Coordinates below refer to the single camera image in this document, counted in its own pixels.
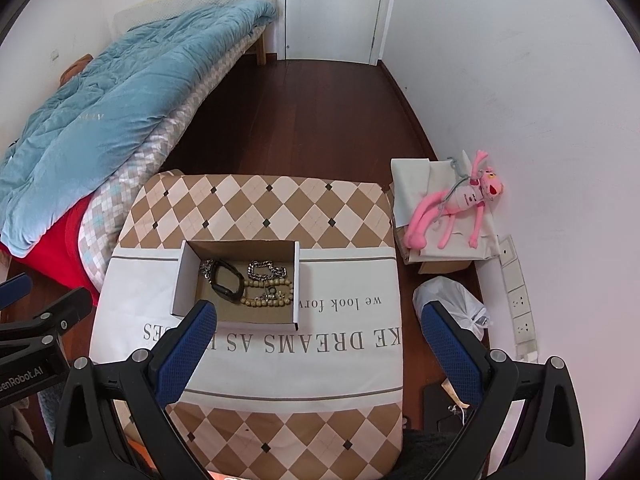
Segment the cardboard box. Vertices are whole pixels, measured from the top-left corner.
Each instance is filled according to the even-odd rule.
[[[271,260],[278,267],[287,269],[287,279],[294,284],[293,301],[278,307],[251,307],[233,303],[219,296],[210,283],[200,274],[200,264],[215,258],[235,266],[247,278],[250,262]],[[219,269],[216,281],[230,290],[236,290],[238,278],[229,270]],[[198,300],[208,300],[216,306],[219,324],[248,326],[260,325],[273,329],[298,329],[300,305],[300,243],[292,240],[188,240],[182,242],[178,258],[177,275],[172,301],[172,314],[186,316]],[[248,296],[257,298],[263,288],[249,288]]]
[[[466,269],[471,265],[471,260],[455,260],[451,258],[437,259],[433,257],[420,256],[418,251],[410,251],[402,243],[404,237],[404,227],[396,227],[396,220],[393,216],[394,209],[394,185],[391,184],[389,190],[386,192],[386,197],[389,200],[391,206],[391,224],[394,232],[394,238],[396,240],[396,246],[402,256],[402,260],[405,265],[420,264],[418,269],[419,274],[449,274],[450,272],[456,272],[457,270]]]

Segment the plush toy foot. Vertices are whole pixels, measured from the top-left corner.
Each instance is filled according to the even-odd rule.
[[[404,237],[404,245],[408,249],[422,250],[427,246],[427,240],[424,235],[420,233],[412,233],[411,235]]]

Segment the white plastic bag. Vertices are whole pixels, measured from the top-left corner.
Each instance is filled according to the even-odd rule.
[[[439,301],[462,328],[471,330],[482,340],[484,329],[490,323],[489,314],[465,287],[444,276],[424,282],[414,291],[414,309],[418,319],[421,319],[422,308],[430,301]]]

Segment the brown pillow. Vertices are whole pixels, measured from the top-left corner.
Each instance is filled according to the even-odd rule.
[[[60,86],[69,81],[73,76],[79,74],[84,70],[84,67],[89,64],[89,62],[94,58],[91,54],[85,54],[78,61],[73,63],[69,68],[67,68],[64,73],[60,76]]]

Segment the door frame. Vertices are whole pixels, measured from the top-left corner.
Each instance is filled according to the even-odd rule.
[[[378,15],[376,17],[376,27],[373,33],[373,41],[371,44],[371,52],[369,54],[369,64],[376,65],[380,57],[380,47],[386,34],[386,26],[388,22],[388,14],[391,10],[391,0],[380,0],[378,4]],[[287,0],[278,0],[280,7],[277,27],[276,49],[278,59],[287,59]]]

